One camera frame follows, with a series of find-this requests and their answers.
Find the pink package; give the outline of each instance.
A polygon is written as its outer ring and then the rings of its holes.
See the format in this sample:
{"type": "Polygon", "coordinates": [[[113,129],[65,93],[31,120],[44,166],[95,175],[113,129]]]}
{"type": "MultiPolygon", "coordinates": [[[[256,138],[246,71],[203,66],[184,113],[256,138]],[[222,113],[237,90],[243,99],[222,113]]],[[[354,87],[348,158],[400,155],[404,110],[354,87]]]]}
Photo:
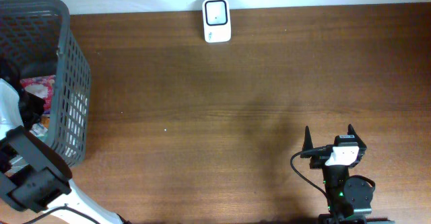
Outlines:
{"type": "Polygon", "coordinates": [[[22,87],[31,94],[45,100],[43,106],[44,114],[50,114],[51,100],[53,99],[53,85],[55,83],[55,75],[35,77],[30,79],[22,79],[22,87]]]}

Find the white plastic part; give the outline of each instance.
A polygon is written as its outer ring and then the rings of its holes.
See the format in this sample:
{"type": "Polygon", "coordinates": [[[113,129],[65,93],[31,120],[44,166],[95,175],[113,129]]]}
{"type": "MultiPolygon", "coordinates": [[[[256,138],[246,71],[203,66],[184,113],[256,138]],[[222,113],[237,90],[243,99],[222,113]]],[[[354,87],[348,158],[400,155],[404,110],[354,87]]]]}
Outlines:
{"type": "Polygon", "coordinates": [[[230,40],[230,10],[227,0],[205,0],[202,3],[203,33],[205,41],[227,42],[230,40]]]}
{"type": "Polygon", "coordinates": [[[18,92],[6,82],[0,79],[0,140],[6,137],[6,133],[19,126],[23,126],[18,102],[18,92]]]}
{"type": "Polygon", "coordinates": [[[331,165],[350,165],[355,162],[358,157],[359,147],[332,147],[332,153],[329,159],[325,162],[326,166],[331,165]]]}
{"type": "MultiPolygon", "coordinates": [[[[69,185],[72,192],[69,194],[62,194],[49,203],[48,210],[44,211],[44,213],[54,208],[67,205],[68,207],[95,219],[100,224],[123,224],[117,214],[103,209],[100,205],[94,202],[94,200],[84,194],[76,186],[73,180],[69,181],[69,185]]],[[[67,223],[94,224],[92,221],[67,210],[55,211],[51,215],[58,217],[67,223]]]]}

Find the basket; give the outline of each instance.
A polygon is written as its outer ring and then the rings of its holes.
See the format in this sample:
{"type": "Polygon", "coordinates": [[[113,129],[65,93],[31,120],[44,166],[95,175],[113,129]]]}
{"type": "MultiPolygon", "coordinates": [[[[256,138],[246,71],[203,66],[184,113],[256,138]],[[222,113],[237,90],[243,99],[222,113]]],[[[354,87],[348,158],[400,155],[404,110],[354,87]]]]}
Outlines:
{"type": "MultiPolygon", "coordinates": [[[[69,24],[60,0],[0,1],[0,57],[15,63],[22,79],[56,75],[45,143],[72,167],[86,153],[91,73],[69,24]]],[[[26,165],[20,156],[13,162],[26,165]]]]}

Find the wire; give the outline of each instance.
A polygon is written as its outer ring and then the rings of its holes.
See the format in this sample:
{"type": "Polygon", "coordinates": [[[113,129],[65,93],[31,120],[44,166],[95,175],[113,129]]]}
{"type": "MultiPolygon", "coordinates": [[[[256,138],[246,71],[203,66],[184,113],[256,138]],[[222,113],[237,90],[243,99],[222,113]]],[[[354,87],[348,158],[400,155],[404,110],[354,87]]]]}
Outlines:
{"type": "Polygon", "coordinates": [[[326,149],[326,146],[323,146],[323,147],[316,147],[316,148],[314,148],[314,149],[310,149],[310,150],[306,150],[306,151],[301,151],[301,152],[298,152],[298,153],[295,153],[291,158],[290,158],[290,167],[292,167],[292,169],[294,170],[294,172],[296,173],[296,174],[298,174],[303,180],[305,180],[305,182],[307,182],[307,183],[309,183],[311,186],[313,186],[313,187],[315,187],[318,191],[320,191],[320,192],[322,192],[322,194],[325,196],[325,198],[326,198],[326,200],[327,200],[327,202],[328,202],[328,205],[329,205],[329,211],[330,212],[332,212],[333,214],[334,214],[334,219],[335,219],[335,223],[336,224],[339,224],[339,221],[338,221],[338,216],[337,216],[337,213],[335,213],[333,210],[334,210],[334,208],[333,208],[333,206],[332,206],[332,203],[331,203],[331,200],[329,200],[329,197],[328,197],[328,194],[322,189],[322,188],[320,188],[320,187],[318,187],[316,184],[314,184],[313,182],[311,182],[308,178],[305,178],[305,176],[303,176],[296,168],[295,168],[295,166],[294,166],[294,158],[295,157],[298,157],[299,155],[301,155],[301,154],[305,154],[305,153],[313,153],[313,152],[317,152],[317,151],[320,151],[320,150],[324,150],[324,149],[326,149]]]}
{"type": "Polygon", "coordinates": [[[37,222],[37,221],[39,221],[39,220],[41,220],[41,219],[43,219],[43,218],[45,218],[45,217],[49,216],[50,214],[52,214],[52,213],[54,213],[54,212],[56,212],[56,211],[60,211],[60,210],[71,211],[71,212],[75,213],[76,215],[80,215],[81,217],[83,217],[83,218],[85,218],[85,219],[87,219],[87,220],[89,220],[89,221],[94,222],[95,224],[100,224],[98,221],[96,221],[95,219],[93,219],[93,218],[91,218],[91,217],[87,216],[86,214],[83,214],[83,213],[81,213],[81,212],[79,212],[79,211],[77,211],[77,210],[75,210],[75,209],[72,209],[72,208],[70,208],[70,207],[67,207],[67,206],[54,208],[54,209],[50,210],[49,212],[44,213],[44,214],[42,214],[42,215],[40,215],[40,216],[36,217],[35,219],[30,220],[30,221],[27,221],[27,222],[25,222],[25,223],[23,223],[23,224],[31,224],[31,223],[35,223],[35,222],[37,222]]]}

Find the wooden table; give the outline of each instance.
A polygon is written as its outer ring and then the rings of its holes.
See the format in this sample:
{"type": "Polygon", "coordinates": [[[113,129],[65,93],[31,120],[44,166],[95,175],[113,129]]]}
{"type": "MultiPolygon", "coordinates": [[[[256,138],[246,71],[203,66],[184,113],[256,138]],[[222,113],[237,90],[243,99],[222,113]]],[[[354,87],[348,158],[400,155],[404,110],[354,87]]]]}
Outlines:
{"type": "Polygon", "coordinates": [[[81,189],[134,223],[316,217],[325,199],[290,156],[306,125],[321,146],[352,123],[368,150],[351,174],[377,184],[372,217],[429,223],[431,4],[231,16],[221,44],[203,40],[199,11],[72,16],[93,79],[81,189]]]}

